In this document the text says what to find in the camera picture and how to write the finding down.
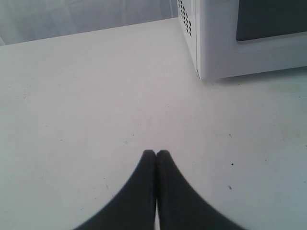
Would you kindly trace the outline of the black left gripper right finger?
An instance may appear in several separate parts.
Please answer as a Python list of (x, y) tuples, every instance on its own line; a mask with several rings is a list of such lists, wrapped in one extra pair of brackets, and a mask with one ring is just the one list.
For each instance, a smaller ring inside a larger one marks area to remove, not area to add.
[(167, 150), (156, 155), (157, 203), (162, 230), (242, 230), (190, 186)]

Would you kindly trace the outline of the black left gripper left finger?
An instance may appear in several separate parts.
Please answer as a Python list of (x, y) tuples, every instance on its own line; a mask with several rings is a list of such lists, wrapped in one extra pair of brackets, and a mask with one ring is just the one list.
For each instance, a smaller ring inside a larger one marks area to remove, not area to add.
[(145, 150), (121, 190), (78, 230), (153, 230), (156, 211), (156, 154)]

